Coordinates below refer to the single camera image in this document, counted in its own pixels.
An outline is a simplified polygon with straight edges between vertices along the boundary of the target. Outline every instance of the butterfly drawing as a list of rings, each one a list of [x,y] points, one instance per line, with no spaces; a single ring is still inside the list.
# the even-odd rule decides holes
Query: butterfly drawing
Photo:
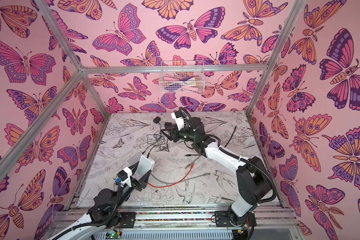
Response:
[[[88,37],[75,31],[72,29],[68,29],[68,26],[65,24],[65,22],[61,19],[60,15],[58,14],[58,12],[51,10],[53,16],[55,17],[55,19],[58,21],[58,24],[61,28],[61,30],[63,31],[65,37],[67,38],[69,45],[71,46],[72,50],[74,50],[75,52],[80,52],[80,53],[87,53],[86,50],[82,49],[81,47],[77,46],[76,44],[73,44],[75,42],[74,39],[87,39]],[[49,50],[54,50],[56,48],[56,46],[58,45],[59,48],[61,48],[61,45],[58,41],[58,39],[56,38],[55,34],[53,33],[52,29],[49,27],[47,21],[44,19],[44,23],[48,28],[49,34],[51,35],[49,37]],[[67,54],[65,53],[64,49],[61,49],[61,56],[62,56],[62,60],[63,62],[65,62],[65,60],[67,59]]]
[[[21,128],[10,123],[7,124],[7,127],[4,129],[4,131],[7,133],[5,138],[8,140],[8,144],[11,146],[13,146],[15,142],[19,140],[22,134],[24,134],[24,131]],[[40,162],[48,161],[49,164],[52,164],[49,159],[53,154],[53,147],[58,141],[59,132],[59,126],[55,126],[49,130],[43,136],[43,138],[41,138],[42,133],[40,133],[39,139],[37,141],[32,141],[17,161],[20,166],[15,170],[15,173],[18,173],[22,166],[27,166],[29,163],[32,163],[34,159],[39,159]]]
[[[140,107],[142,111],[156,112],[156,113],[166,113],[166,108],[173,109],[177,108],[175,103],[176,97],[175,93],[164,93],[161,97],[160,102],[153,102],[144,104]]]
[[[105,49],[108,52],[118,51],[124,55],[128,55],[132,51],[130,42],[139,44],[145,40],[145,36],[138,29],[140,19],[137,17],[137,7],[128,3],[119,13],[117,30],[115,33],[107,33],[98,36],[92,43],[97,49]]]
[[[0,240],[5,238],[10,226],[10,218],[18,228],[24,228],[24,217],[20,210],[32,211],[38,208],[44,199],[43,182],[45,179],[45,170],[42,169],[38,172],[24,190],[19,202],[16,203],[16,194],[13,204],[7,208],[0,207],[1,209],[8,210],[7,214],[0,215]]]
[[[269,1],[265,1],[263,3],[263,0],[244,0],[244,5],[249,15],[253,18],[250,19],[250,16],[248,16],[246,12],[243,12],[243,16],[246,20],[240,21],[237,24],[245,25],[227,31],[221,36],[221,38],[231,41],[237,41],[242,38],[244,38],[244,40],[255,39],[257,40],[257,45],[260,46],[263,37],[261,36],[260,31],[254,26],[263,25],[264,22],[256,18],[266,18],[276,15],[277,13],[281,12],[288,5],[288,3],[283,3],[279,7],[273,7],[272,3],[270,3]]]
[[[326,189],[321,185],[317,185],[316,189],[313,186],[307,186],[307,191],[309,199],[305,200],[305,204],[308,209],[313,211],[313,217],[316,222],[324,228],[329,239],[337,240],[335,229],[333,228],[331,221],[333,224],[339,228],[343,229],[340,224],[337,222],[335,217],[332,214],[344,215],[343,211],[337,207],[327,207],[327,205],[333,205],[340,202],[345,197],[345,193],[337,188]]]
[[[270,156],[273,160],[275,157],[280,158],[285,155],[284,148],[275,140],[271,140],[271,135],[267,132],[264,124],[262,122],[259,123],[259,132],[260,132],[260,141],[263,147],[268,148],[268,156]]]
[[[299,68],[292,70],[291,76],[285,79],[283,83],[283,91],[288,92],[288,98],[292,97],[287,103],[288,112],[296,112],[297,110],[304,112],[309,106],[315,102],[316,98],[309,93],[299,92],[299,87],[305,82],[301,82],[304,77],[306,65],[300,65]]]
[[[267,84],[264,86],[263,90],[262,90],[261,93],[260,93],[259,99],[258,99],[257,102],[256,102],[256,108],[257,108],[258,110],[260,110],[260,113],[262,113],[263,116],[265,115],[265,105],[264,105],[264,100],[265,100],[265,98],[264,98],[264,96],[265,96],[265,94],[267,94],[268,89],[269,89],[269,83],[267,83]]]
[[[278,83],[275,87],[275,90],[273,91],[273,94],[269,96],[268,99],[268,106],[273,112],[268,114],[269,118],[273,117],[272,123],[271,123],[271,129],[274,133],[279,133],[283,138],[288,139],[288,131],[285,127],[283,121],[281,120],[280,116],[283,116],[280,111],[277,109],[277,106],[279,104],[280,99],[280,83]]]
[[[260,60],[258,60],[257,58],[255,58],[252,55],[246,54],[243,57],[244,63],[246,64],[266,64],[269,60],[269,55],[265,56],[264,58],[261,58],[260,56],[257,56],[260,58]]]
[[[98,109],[91,108],[91,114],[93,115],[93,121],[96,124],[99,124],[99,122],[104,122],[104,116]]]
[[[217,36],[217,31],[211,28],[218,28],[224,19],[224,15],[225,8],[217,7],[204,13],[193,25],[191,23],[192,19],[188,23],[183,23],[187,24],[187,27],[179,25],[165,26],[157,30],[156,35],[169,44],[175,42],[173,46],[176,49],[190,48],[191,39],[196,41],[197,36],[203,43]]]
[[[244,102],[244,103],[249,102],[257,86],[257,82],[255,80],[256,78],[249,79],[246,90],[242,88],[243,90],[242,93],[231,94],[228,96],[228,99],[233,99],[234,101],[239,100],[239,102]]]
[[[53,198],[50,196],[48,202],[48,204],[51,203],[51,205],[45,211],[38,227],[36,228],[34,240],[40,240],[47,233],[49,226],[53,222],[53,217],[55,216],[56,212],[62,211],[64,209],[64,205],[59,204],[59,202],[64,200],[62,196],[69,193],[70,184],[71,179],[68,178],[64,168],[58,167],[53,178]]]
[[[139,99],[144,101],[147,95],[151,95],[151,92],[148,91],[148,87],[147,85],[143,84],[141,82],[141,80],[138,77],[134,77],[133,78],[133,84],[127,83],[129,85],[130,88],[123,88],[125,91],[130,91],[130,92],[124,92],[124,93],[119,93],[118,95],[122,98],[130,98],[130,99]]]
[[[202,112],[217,112],[226,107],[226,105],[222,103],[200,103],[196,99],[190,97],[180,97],[180,102],[183,104],[183,106],[185,106],[185,109],[191,112],[194,112],[196,110]]]
[[[318,172],[321,172],[319,158],[309,143],[312,143],[312,138],[318,138],[312,137],[312,135],[315,135],[323,130],[329,124],[331,119],[332,117],[328,116],[327,114],[313,115],[307,120],[305,120],[305,118],[300,118],[298,121],[295,119],[295,117],[293,117],[293,120],[296,122],[295,131],[298,135],[293,138],[293,142],[289,147],[293,146],[297,153],[301,152],[301,156],[305,159],[308,165]]]
[[[288,51],[288,54],[296,50],[299,55],[302,54],[303,60],[312,65],[316,64],[316,49],[312,39],[317,41],[315,33],[323,29],[324,26],[321,25],[330,19],[346,1],[347,0],[333,0],[327,2],[321,9],[319,7],[313,9],[312,12],[308,12],[308,4],[305,5],[304,22],[311,29],[308,28],[302,31],[302,34],[306,36],[306,38],[296,41]]]
[[[344,108],[348,101],[348,76],[349,77],[349,108],[360,111],[360,75],[354,74],[358,67],[359,60],[356,59],[357,65],[351,66],[354,52],[354,43],[349,31],[342,28],[331,41],[327,50],[327,56],[330,59],[323,59],[320,62],[321,80],[332,78],[331,84],[337,84],[329,93],[327,98],[335,102],[338,109]]]
[[[13,48],[0,41],[0,65],[5,66],[4,70],[11,83],[24,83],[27,75],[35,84],[46,85],[47,73],[52,72],[56,65],[53,56],[40,53],[21,57]]]
[[[101,0],[101,1],[105,3],[108,7],[117,10],[115,4],[111,0]],[[92,20],[99,20],[102,15],[101,6],[98,0],[84,0],[84,1],[60,0],[58,2],[58,7],[62,10],[68,12],[75,12],[75,13],[84,13],[88,10],[86,13],[86,17]]]
[[[301,217],[300,200],[294,189],[295,182],[293,180],[298,174],[298,159],[293,154],[285,161],[285,164],[279,165],[280,175],[284,178],[280,182],[280,189],[288,197],[289,204],[293,207],[296,216]]]
[[[167,64],[162,62],[162,59],[160,57],[160,51],[158,50],[155,41],[151,41],[149,45],[147,46],[147,50],[145,51],[145,58],[143,57],[143,54],[141,54],[142,57],[137,56],[141,59],[124,59],[120,62],[124,65],[127,65],[129,67],[134,66],[167,66]],[[143,73],[144,78],[147,79],[147,75],[149,73]]]
[[[217,58],[217,52],[216,52],[216,58],[212,57],[212,55],[209,54],[213,60],[204,55],[195,55],[193,60],[196,61],[195,65],[236,64],[235,58],[236,58],[236,54],[238,54],[239,52],[236,51],[233,47],[234,45],[232,45],[231,43],[227,43],[226,45],[224,45],[220,51],[218,58]],[[214,75],[215,72],[209,71],[209,72],[204,72],[204,74],[207,77],[210,77]]]
[[[328,179],[340,178],[346,182],[355,180],[354,185],[360,190],[360,127],[349,130],[344,135],[328,137],[322,135],[329,141],[329,146],[337,152],[346,156],[334,156],[342,162],[332,168],[333,176]]]
[[[88,135],[79,142],[79,144],[74,147],[63,147],[58,151],[58,158],[61,158],[63,162],[68,162],[71,166],[71,170],[74,169],[80,161],[85,161],[87,159],[87,150],[91,143],[91,136]]]
[[[175,19],[181,10],[189,10],[193,0],[144,0],[141,3],[146,8],[158,9],[158,15],[167,20]]]
[[[88,116],[88,111],[85,110],[82,114],[80,114],[81,110],[76,114],[74,108],[72,108],[72,113],[70,113],[67,109],[63,108],[62,113],[64,117],[67,119],[67,127],[71,128],[72,135],[75,135],[76,132],[83,133],[84,127],[86,124],[86,118]]]
[[[0,13],[4,22],[16,35],[27,38],[31,34],[27,26],[30,26],[36,20],[37,13],[35,10],[25,6],[5,6],[0,7]]]
[[[220,78],[217,80],[217,83],[214,84],[214,86],[205,86],[205,90],[204,93],[202,94],[203,98],[210,98],[211,96],[213,96],[213,94],[215,93],[215,90],[221,95],[223,96],[223,89],[227,89],[227,90],[232,90],[237,88],[237,86],[239,85],[239,83],[237,83],[237,80],[239,79],[241,75],[241,71],[234,71],[231,74],[229,74],[228,76],[226,76],[226,78],[220,83],[219,80]]]

